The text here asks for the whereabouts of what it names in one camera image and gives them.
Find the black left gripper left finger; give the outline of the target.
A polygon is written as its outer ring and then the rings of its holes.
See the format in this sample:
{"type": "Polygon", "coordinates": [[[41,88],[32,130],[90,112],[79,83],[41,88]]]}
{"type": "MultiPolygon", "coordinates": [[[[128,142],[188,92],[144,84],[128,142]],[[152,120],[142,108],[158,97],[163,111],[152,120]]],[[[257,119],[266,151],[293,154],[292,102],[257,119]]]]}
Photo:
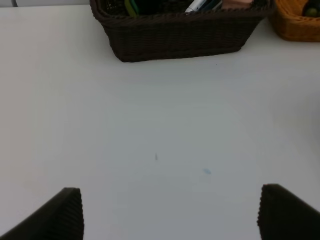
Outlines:
{"type": "Polygon", "coordinates": [[[3,234],[2,240],[82,240],[81,190],[65,187],[29,217],[3,234]]]}

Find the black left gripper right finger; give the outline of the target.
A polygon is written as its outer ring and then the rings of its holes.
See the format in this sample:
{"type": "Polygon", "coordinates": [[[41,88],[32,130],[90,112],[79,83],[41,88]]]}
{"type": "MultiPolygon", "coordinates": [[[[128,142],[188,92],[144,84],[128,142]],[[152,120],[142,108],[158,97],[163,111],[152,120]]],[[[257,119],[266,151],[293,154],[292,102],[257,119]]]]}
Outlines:
{"type": "Polygon", "coordinates": [[[257,226],[262,240],[318,240],[320,212],[283,186],[265,184],[257,226]]]}

